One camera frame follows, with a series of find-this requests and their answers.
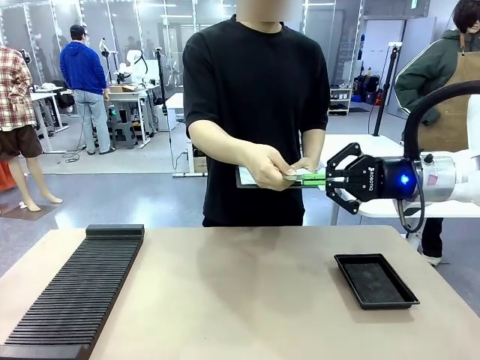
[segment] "black t-shirt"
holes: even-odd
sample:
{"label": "black t-shirt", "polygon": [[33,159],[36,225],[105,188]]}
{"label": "black t-shirt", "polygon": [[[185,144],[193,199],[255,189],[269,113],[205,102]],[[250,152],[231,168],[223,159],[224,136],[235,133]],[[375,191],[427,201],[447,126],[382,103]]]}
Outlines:
{"label": "black t-shirt", "polygon": [[[232,19],[194,34],[183,53],[187,128],[197,120],[301,158],[299,132],[326,129],[330,86],[320,45],[286,26],[275,34]],[[302,223],[301,190],[236,186],[236,167],[208,159],[203,214],[225,226]]]}

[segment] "man in black t-shirt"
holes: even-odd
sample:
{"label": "man in black t-shirt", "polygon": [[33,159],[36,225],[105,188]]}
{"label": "man in black t-shirt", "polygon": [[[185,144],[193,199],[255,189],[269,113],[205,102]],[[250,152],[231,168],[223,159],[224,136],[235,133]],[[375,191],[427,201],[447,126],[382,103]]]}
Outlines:
{"label": "man in black t-shirt", "polygon": [[[303,224],[302,191],[284,176],[317,169],[330,86],[319,44],[275,21],[290,1],[239,1],[238,18],[185,47],[187,135],[208,155],[205,227]],[[237,188],[238,165],[260,189]]]}

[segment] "neck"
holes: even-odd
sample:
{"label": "neck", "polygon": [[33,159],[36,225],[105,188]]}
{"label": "neck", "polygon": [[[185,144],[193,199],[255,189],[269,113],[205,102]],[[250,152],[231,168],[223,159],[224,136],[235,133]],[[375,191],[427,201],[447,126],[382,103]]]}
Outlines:
{"label": "neck", "polygon": [[265,32],[267,34],[275,34],[282,30],[282,25],[279,22],[250,22],[241,21],[243,25],[258,32]]}

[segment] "black tray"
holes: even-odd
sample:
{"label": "black tray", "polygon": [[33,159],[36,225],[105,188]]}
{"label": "black tray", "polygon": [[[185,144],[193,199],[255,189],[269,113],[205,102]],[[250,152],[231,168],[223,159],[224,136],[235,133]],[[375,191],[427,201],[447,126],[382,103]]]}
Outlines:
{"label": "black tray", "polygon": [[395,310],[420,304],[381,253],[335,255],[334,258],[360,308]]}

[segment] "blue light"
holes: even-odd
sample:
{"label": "blue light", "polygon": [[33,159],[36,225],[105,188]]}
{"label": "blue light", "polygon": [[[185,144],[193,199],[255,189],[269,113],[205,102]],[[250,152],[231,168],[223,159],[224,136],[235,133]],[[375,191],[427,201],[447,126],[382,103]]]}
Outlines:
{"label": "blue light", "polygon": [[400,178],[400,181],[402,182],[402,184],[406,185],[406,184],[408,184],[408,182],[410,181],[410,179],[409,179],[408,176],[402,175],[402,177]]}

